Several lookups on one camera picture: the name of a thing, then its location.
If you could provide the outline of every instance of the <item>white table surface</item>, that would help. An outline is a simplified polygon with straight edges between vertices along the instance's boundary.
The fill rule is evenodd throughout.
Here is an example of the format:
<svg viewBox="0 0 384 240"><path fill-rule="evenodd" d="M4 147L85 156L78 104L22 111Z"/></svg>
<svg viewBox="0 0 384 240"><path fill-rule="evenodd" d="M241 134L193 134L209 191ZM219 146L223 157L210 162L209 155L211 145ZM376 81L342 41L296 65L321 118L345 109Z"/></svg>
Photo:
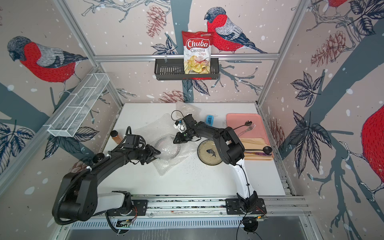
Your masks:
<svg viewBox="0 0 384 240"><path fill-rule="evenodd" d="M214 116L214 127L225 128L228 113L257 113L252 103L194 103L201 109L200 120ZM114 130L120 134L126 128L138 129L146 126L165 113L176 109L174 103L126 103ZM110 137L104 154L117 144ZM245 166L250 184L259 196L285 195L274 161L246 160ZM236 195L236 185L229 165L224 162L216 166L202 163L197 152L160 176L153 164L128 163L114 171L98 186L98 193L116 190L131 194L154 195Z"/></svg>

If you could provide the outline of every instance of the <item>blue object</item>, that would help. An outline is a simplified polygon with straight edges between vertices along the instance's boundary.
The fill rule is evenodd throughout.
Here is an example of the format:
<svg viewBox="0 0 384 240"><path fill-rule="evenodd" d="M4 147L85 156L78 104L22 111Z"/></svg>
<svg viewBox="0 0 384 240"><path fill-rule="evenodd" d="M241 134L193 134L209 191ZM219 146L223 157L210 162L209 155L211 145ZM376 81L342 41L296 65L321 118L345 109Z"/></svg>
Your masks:
<svg viewBox="0 0 384 240"><path fill-rule="evenodd" d="M212 115L207 115L205 123L212 127L212 125L214 124L214 117Z"/></svg>

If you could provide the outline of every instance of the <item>fork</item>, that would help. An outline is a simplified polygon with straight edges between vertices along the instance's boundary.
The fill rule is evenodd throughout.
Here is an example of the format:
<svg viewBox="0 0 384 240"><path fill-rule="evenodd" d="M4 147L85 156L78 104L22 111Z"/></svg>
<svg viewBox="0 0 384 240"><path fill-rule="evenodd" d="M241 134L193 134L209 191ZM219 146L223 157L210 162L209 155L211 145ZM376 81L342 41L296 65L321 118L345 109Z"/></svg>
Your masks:
<svg viewBox="0 0 384 240"><path fill-rule="evenodd" d="M248 132L248 131L251 131L252 129L254 129L256 127L256 124L252 124L251 126L249 126L246 130L242 131L241 133L237 134L238 137L240 137L241 135L243 135L244 133Z"/></svg>

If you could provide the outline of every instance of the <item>bird illustration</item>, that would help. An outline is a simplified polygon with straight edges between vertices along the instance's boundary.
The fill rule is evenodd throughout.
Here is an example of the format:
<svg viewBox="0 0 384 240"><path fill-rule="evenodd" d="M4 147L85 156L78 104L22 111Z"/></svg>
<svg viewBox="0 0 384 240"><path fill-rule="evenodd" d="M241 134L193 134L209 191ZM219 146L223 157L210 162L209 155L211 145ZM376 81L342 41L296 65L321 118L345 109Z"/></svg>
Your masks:
<svg viewBox="0 0 384 240"><path fill-rule="evenodd" d="M207 150L207 153L210 153L210 154L212 154L212 156L211 156L211 157L213 157L213 156L215 156L215 157L216 157L216 153L215 153L215 151L214 151L213 149L208 149L208 150Z"/></svg>
<svg viewBox="0 0 384 240"><path fill-rule="evenodd" d="M375 193L380 189L384 189L384 106L372 114L364 123L361 130L362 154L356 154L349 150L347 143L345 145L348 151L348 157L344 159L348 161L350 154L362 158L372 170L379 176L381 180L380 186L371 190L365 183L360 182L372 194L371 202L375 202Z"/></svg>
<svg viewBox="0 0 384 240"><path fill-rule="evenodd" d="M333 15L333 17L335 17L335 16L341 14L341 12L337 11L337 7L340 6L341 4L345 3L347 0L324 0L324 1L328 4L327 10L329 9L329 7L336 8L336 13L335 13L335 15Z"/></svg>
<svg viewBox="0 0 384 240"><path fill-rule="evenodd" d="M51 83L63 83L64 90L59 93L59 97L64 92L69 93L65 89L65 81L72 75L77 77L74 72L75 68L81 61L88 59L60 48L34 43L23 36L11 39L7 48L12 60L20 60L36 77Z"/></svg>
<svg viewBox="0 0 384 240"><path fill-rule="evenodd" d="M207 11L204 17L207 20L208 32L213 32L213 45L221 51L234 53L238 49L250 48L259 53L266 53L258 49L227 16L224 8L213 7Z"/></svg>

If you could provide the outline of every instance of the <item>white wire basket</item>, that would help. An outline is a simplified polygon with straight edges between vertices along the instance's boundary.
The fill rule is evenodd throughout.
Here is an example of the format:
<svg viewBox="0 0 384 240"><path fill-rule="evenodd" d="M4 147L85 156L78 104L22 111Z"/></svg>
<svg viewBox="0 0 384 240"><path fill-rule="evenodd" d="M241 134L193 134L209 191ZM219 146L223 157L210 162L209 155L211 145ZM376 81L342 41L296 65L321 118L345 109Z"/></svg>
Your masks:
<svg viewBox="0 0 384 240"><path fill-rule="evenodd" d="M48 132L55 137L73 137L89 111L109 82L105 73L89 74L84 86L64 108L49 127Z"/></svg>

